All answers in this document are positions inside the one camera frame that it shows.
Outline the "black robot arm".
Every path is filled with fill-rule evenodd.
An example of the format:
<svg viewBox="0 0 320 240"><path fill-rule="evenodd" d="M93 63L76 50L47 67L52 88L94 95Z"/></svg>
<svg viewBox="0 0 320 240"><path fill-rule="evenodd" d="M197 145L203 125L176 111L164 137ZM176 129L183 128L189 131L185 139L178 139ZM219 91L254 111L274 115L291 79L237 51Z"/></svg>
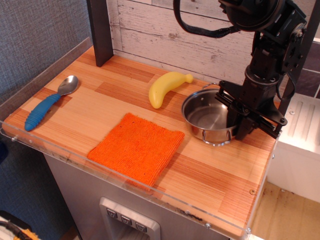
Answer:
<svg viewBox="0 0 320 240"><path fill-rule="evenodd" d="M222 0L220 6L236 31L254 32L251 62L242 85L220 81L217 99L228 109L228 127L244 139L254 129L277 138L287 124L274 100L280 85L303 55L306 15L291 0Z"/></svg>

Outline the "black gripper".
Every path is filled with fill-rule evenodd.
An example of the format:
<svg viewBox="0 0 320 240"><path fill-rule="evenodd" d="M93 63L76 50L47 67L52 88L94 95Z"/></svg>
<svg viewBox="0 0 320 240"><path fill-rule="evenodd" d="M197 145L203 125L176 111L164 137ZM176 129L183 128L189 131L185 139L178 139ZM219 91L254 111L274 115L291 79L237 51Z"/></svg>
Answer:
<svg viewBox="0 0 320 240"><path fill-rule="evenodd" d="M247 67L242 85L225 80L219 82L216 99L227 106L226 127L238 127L236 140L243 140L255 129L278 138L282 127L288 123L274 102L283 78L277 73L271 78L261 78Z"/></svg>

